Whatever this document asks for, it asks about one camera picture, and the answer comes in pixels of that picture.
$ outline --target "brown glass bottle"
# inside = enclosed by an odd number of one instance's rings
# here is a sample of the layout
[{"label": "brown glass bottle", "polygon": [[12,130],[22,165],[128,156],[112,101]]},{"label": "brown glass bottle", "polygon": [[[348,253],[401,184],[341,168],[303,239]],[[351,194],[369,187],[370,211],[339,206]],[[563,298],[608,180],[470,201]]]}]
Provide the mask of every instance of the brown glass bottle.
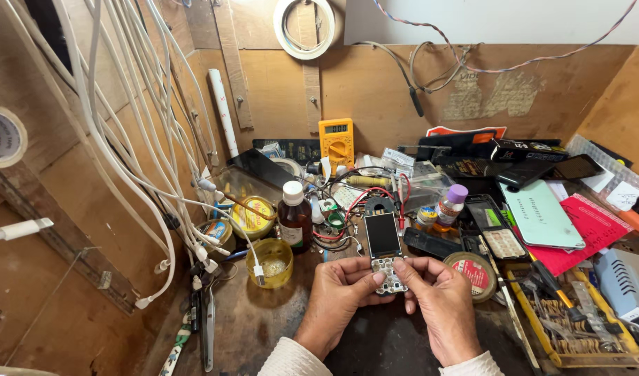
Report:
[{"label": "brown glass bottle", "polygon": [[278,205],[278,222],[282,240],[290,244],[294,254],[308,249],[313,242],[312,208],[303,197],[303,185],[288,181],[283,186],[283,201]]}]

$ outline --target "purple bottle cap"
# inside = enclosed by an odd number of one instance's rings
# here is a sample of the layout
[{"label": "purple bottle cap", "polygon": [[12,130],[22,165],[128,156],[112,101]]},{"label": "purple bottle cap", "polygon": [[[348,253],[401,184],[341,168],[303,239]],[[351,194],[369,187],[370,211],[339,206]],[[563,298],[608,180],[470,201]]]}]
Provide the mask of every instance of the purple bottle cap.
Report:
[{"label": "purple bottle cap", "polygon": [[463,203],[468,195],[468,189],[461,184],[454,184],[449,187],[447,192],[447,199],[454,203]]}]

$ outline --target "mint green phone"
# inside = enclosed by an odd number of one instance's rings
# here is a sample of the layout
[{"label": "mint green phone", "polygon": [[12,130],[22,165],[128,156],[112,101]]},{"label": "mint green phone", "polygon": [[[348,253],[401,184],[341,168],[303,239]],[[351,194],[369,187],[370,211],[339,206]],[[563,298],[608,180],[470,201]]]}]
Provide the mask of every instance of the mint green phone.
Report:
[{"label": "mint green phone", "polygon": [[508,185],[499,184],[525,244],[565,250],[585,247],[582,236],[544,181],[537,180],[516,193],[509,191]]}]

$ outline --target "product box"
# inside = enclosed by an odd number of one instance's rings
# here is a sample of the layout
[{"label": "product box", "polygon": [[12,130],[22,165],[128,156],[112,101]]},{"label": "product box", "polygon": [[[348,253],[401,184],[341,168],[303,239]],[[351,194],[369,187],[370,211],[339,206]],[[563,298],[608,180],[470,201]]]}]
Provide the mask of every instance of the product box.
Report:
[{"label": "product box", "polygon": [[539,142],[491,139],[491,160],[495,162],[518,162],[527,158],[560,162],[570,155],[562,147],[549,147]]}]

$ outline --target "yellow multimeter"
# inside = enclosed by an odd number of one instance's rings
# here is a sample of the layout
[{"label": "yellow multimeter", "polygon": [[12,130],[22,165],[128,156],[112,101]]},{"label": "yellow multimeter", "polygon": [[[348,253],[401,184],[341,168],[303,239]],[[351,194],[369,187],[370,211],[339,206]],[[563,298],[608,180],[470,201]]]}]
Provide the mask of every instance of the yellow multimeter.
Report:
[{"label": "yellow multimeter", "polygon": [[352,119],[322,120],[319,123],[319,142],[322,158],[329,157],[331,176],[336,175],[336,167],[354,166],[354,133]]}]

